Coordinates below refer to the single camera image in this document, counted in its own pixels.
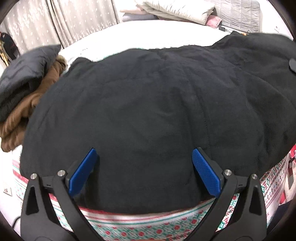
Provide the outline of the folded cream duvet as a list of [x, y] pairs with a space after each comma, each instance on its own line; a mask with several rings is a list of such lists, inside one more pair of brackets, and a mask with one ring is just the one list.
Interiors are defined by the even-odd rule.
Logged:
[[211, 1], [136, 1], [147, 13], [174, 21], [205, 25], [215, 5]]

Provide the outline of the patterned pink green blanket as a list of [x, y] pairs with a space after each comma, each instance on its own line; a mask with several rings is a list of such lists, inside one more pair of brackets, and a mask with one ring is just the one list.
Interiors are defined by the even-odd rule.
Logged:
[[[295, 195], [295, 148], [260, 179], [270, 224], [279, 206]], [[105, 240], [184, 240], [199, 224], [214, 200], [184, 210], [143, 215], [124, 215], [80, 208], [92, 227]]]

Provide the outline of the hanging dark clothes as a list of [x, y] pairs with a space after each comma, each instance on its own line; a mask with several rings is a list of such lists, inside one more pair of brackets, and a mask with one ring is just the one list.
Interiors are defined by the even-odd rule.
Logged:
[[8, 54], [9, 60], [15, 60], [20, 56], [20, 51], [8, 33], [1, 32], [1, 41], [5, 52]]

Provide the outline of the large black coat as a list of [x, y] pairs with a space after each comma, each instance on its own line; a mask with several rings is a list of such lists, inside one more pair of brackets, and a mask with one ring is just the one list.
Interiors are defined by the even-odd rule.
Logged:
[[236, 175], [261, 177], [293, 147], [294, 58], [295, 42], [260, 33], [78, 58], [34, 110], [20, 173], [52, 176], [95, 149], [79, 206], [124, 214], [192, 208], [208, 197], [193, 149]]

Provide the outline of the pink pillow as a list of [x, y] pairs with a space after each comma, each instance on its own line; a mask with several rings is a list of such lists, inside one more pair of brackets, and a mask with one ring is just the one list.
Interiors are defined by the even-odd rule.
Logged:
[[209, 15], [205, 25], [208, 26], [208, 27], [216, 29], [216, 28], [219, 27], [221, 22], [222, 22], [222, 19], [220, 17], [215, 16], [215, 15]]

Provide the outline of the folded brown garment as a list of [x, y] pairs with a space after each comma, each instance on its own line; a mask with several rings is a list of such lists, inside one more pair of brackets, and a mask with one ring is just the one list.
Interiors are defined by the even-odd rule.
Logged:
[[59, 80], [66, 67], [66, 59], [58, 55], [37, 90], [25, 96], [9, 114], [8, 118], [1, 123], [1, 149], [3, 152], [12, 151], [23, 143], [29, 118], [40, 98]]

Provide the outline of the grey dotted curtain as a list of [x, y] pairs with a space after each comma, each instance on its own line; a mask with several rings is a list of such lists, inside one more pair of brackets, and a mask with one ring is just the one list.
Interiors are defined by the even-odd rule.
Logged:
[[119, 24], [113, 1], [18, 1], [1, 23], [20, 53], [51, 44], [66, 48], [91, 33]]

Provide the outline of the pink folded cloth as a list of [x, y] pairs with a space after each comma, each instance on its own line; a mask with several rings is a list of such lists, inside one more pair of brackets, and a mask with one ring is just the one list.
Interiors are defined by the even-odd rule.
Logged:
[[120, 10], [121, 13], [124, 14], [132, 14], [132, 15], [145, 15], [147, 12], [144, 9], [140, 8], [133, 8], [133, 9], [122, 9]]

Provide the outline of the grey padded headboard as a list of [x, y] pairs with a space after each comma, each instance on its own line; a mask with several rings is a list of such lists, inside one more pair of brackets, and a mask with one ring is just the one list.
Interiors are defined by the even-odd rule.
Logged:
[[221, 18], [225, 27], [245, 33], [259, 33], [261, 30], [261, 9], [258, 1], [216, 0], [213, 15]]

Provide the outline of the folded black quilted jacket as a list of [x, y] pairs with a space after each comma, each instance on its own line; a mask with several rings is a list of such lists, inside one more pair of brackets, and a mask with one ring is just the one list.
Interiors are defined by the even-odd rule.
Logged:
[[1, 122], [25, 96], [38, 88], [60, 50], [60, 44], [31, 49], [4, 70], [1, 75]]

